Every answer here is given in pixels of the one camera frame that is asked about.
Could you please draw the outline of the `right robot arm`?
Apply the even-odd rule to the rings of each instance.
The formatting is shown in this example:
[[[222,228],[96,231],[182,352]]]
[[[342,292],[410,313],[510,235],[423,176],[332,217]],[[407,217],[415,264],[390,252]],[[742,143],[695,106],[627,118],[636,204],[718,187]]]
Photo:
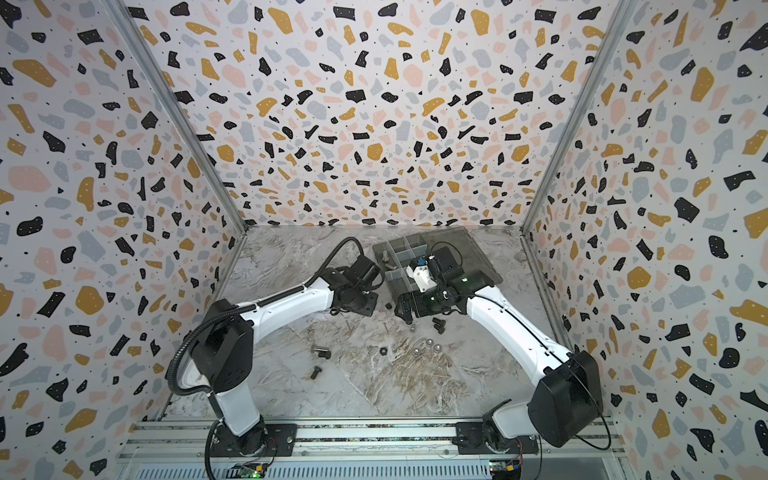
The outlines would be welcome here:
[[[414,319],[460,313],[484,327],[513,356],[533,392],[507,400],[484,416],[492,450],[507,440],[537,435],[562,447],[603,415],[596,360],[574,353],[543,333],[504,296],[495,274],[465,259],[448,242],[401,250],[387,248],[381,261],[395,301],[394,312]]]

